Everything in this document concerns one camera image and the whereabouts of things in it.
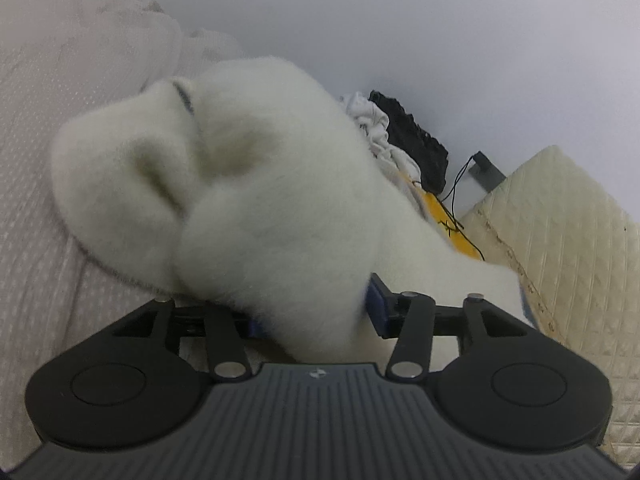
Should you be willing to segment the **black wall charger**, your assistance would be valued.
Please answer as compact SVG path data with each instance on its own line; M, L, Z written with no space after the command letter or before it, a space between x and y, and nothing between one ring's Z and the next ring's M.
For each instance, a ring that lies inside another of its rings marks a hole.
M506 175L482 151L476 152L471 160L473 165L469 173L486 193L491 193L506 180Z

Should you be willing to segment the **grey bed sheet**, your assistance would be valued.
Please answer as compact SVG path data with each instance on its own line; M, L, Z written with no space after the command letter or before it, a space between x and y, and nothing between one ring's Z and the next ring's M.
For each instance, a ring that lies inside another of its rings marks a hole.
M98 107L238 58L223 32L186 32L154 0L1 0L1 465L39 446L25 388L38 368L153 298L96 262L66 224L68 191L96 203L124 164Z

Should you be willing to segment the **black clothes pile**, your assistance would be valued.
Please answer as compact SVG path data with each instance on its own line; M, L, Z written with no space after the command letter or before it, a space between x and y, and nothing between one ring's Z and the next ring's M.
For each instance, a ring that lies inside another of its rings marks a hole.
M439 195L446 185L448 151L434 136L421 128L413 114L405 111L395 99L372 90L369 100L390 120L388 140L409 155L421 171L420 182L425 191Z

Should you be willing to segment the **cream quilted mattress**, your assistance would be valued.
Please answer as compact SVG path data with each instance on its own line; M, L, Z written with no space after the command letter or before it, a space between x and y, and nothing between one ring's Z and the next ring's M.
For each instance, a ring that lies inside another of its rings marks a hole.
M611 383L604 448L639 463L639 226L585 169L544 148L462 219L489 262L520 277L539 328Z

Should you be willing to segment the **white clothes pile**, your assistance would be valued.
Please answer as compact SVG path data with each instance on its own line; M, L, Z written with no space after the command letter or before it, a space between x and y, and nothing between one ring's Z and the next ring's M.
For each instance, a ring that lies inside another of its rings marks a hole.
M404 150L390 143L390 118L361 92L343 94L339 99L344 112L352 118L367 140L369 150L388 174L399 174L421 187L421 169Z

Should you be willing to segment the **cream striped fleece sweater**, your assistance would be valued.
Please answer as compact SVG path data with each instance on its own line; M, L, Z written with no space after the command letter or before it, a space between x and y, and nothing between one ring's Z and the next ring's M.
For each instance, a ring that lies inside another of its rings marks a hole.
M455 250L381 170L334 97L280 58L215 64L70 120L124 164L96 203L58 206L99 263L164 292L228 304L306 363L384 363L364 310L372 274L457 307L472 292L516 318L516 274Z

